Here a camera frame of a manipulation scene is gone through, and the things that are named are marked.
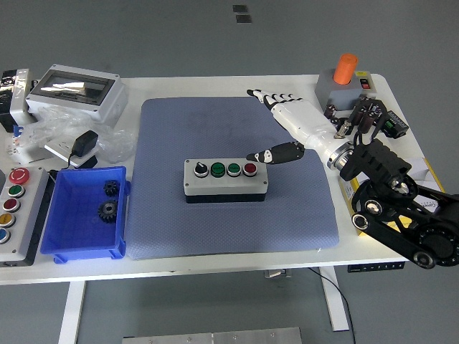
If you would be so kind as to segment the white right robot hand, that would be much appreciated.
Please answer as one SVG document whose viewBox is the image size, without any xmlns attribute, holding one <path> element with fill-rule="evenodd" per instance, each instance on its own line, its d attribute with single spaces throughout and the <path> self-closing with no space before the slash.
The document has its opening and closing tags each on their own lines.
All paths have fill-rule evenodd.
<svg viewBox="0 0 459 344">
<path fill-rule="evenodd" d="M 350 142 L 335 138 L 336 129 L 317 108 L 292 94 L 271 94 L 248 90 L 273 114 L 275 121 L 293 138 L 259 153 L 247 155 L 247 160 L 265 164 L 280 164 L 299 160 L 310 149 L 318 154 L 324 165 L 341 170 L 352 152 Z"/>
</svg>

